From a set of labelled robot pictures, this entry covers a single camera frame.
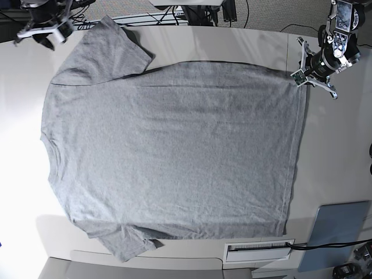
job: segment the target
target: gray t-shirt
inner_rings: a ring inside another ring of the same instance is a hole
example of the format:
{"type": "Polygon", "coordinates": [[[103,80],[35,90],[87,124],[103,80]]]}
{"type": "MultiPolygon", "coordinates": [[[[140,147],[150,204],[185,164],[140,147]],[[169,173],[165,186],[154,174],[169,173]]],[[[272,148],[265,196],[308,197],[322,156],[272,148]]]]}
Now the gray t-shirt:
{"type": "Polygon", "coordinates": [[[70,221],[120,260],[151,239],[282,236],[305,88],[253,65],[150,62],[105,17],[52,79],[41,139],[70,221]]]}

